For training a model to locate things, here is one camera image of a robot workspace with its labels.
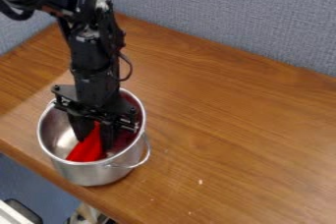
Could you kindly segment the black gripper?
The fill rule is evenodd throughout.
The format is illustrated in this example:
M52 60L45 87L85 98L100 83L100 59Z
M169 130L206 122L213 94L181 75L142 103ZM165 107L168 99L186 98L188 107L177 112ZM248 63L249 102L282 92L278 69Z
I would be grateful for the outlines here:
M137 109L121 96L121 82L132 74L125 55L109 59L70 57L69 72L74 84L57 84L54 107L68 114L69 125L78 141L85 140L100 123L102 150L108 151L118 137L120 128L137 129Z

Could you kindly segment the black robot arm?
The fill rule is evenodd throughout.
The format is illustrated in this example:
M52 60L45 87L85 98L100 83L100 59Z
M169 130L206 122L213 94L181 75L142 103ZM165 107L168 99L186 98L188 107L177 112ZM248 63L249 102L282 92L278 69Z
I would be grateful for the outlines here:
M120 74L125 33L120 29L112 0L0 0L0 13L14 21L34 11L53 16L70 52L73 85L57 85L53 106L64 111L78 140L98 131L102 149L109 149L121 129L132 131L137 110L122 98Z

